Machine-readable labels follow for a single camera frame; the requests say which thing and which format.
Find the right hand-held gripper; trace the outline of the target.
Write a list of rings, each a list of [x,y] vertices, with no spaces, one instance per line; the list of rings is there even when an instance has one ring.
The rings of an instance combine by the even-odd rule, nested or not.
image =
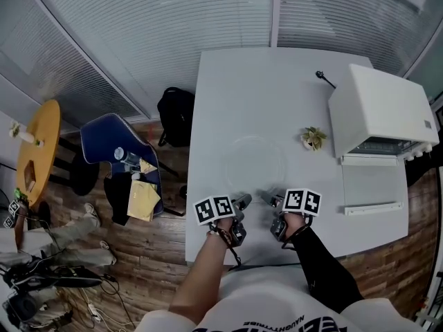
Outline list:
[[[305,218],[305,229],[312,224],[314,217],[318,216],[322,196],[309,189],[287,189],[284,196],[262,191],[260,198],[274,208],[274,219],[271,224],[271,234],[282,243],[287,243],[285,233],[287,223],[285,213],[299,214]]]

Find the person's left hand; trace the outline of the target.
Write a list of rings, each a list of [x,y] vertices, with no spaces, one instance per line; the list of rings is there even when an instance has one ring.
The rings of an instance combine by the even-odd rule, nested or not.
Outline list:
[[[233,217],[224,217],[216,220],[213,225],[221,230],[229,232],[233,224]]]

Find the person's right hand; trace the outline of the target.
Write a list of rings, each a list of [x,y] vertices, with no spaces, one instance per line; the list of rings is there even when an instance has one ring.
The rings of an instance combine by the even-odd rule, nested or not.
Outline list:
[[[305,218],[299,214],[294,213],[285,213],[284,220],[287,223],[287,229],[285,233],[285,237],[288,239],[291,235],[293,235],[297,230],[304,227],[306,225]]]

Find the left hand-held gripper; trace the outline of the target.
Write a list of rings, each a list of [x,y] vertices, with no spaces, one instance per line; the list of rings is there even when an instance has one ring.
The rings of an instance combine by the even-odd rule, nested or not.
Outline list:
[[[252,201],[250,194],[244,194],[236,200],[229,195],[209,196],[193,204],[198,225],[212,225],[216,220],[224,217],[233,217],[233,224],[229,231],[232,238],[232,247],[242,245],[246,238],[246,230],[242,224],[243,210]]]

